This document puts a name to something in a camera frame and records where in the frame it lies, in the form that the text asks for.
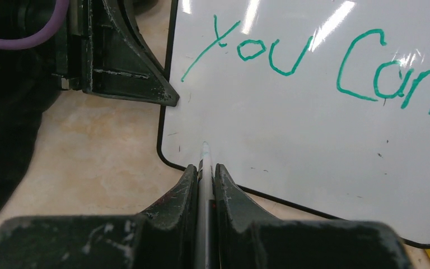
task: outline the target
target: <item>purple cable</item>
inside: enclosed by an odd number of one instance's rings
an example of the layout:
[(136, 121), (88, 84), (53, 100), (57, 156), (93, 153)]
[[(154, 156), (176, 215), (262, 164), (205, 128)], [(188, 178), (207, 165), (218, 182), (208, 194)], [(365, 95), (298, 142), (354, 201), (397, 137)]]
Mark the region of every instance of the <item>purple cable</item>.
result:
[(22, 39), (0, 39), (0, 49), (30, 49), (49, 40), (60, 29), (67, 15), (70, 0), (56, 0), (55, 9), (47, 24), (34, 35)]

